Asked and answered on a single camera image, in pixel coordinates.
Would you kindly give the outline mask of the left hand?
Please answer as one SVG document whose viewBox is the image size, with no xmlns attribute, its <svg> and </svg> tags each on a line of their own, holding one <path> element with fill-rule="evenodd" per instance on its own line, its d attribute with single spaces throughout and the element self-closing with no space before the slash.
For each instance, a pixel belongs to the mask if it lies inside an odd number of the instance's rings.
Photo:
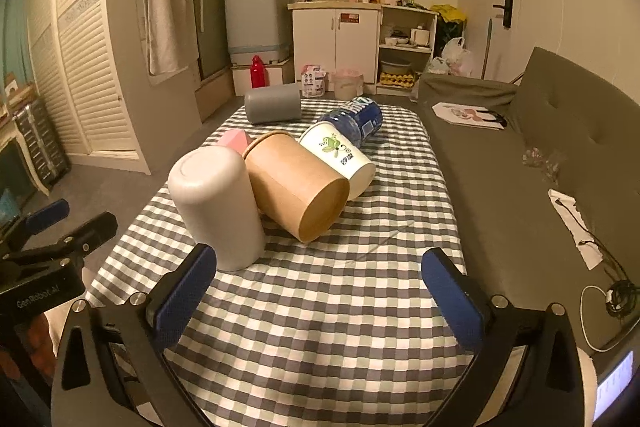
<svg viewBox="0 0 640 427">
<path fill-rule="evenodd" d="M 32 365 L 50 384 L 54 376 L 56 356 L 46 314 L 41 313 L 29 322 L 16 325 L 15 332 Z"/>
</svg>

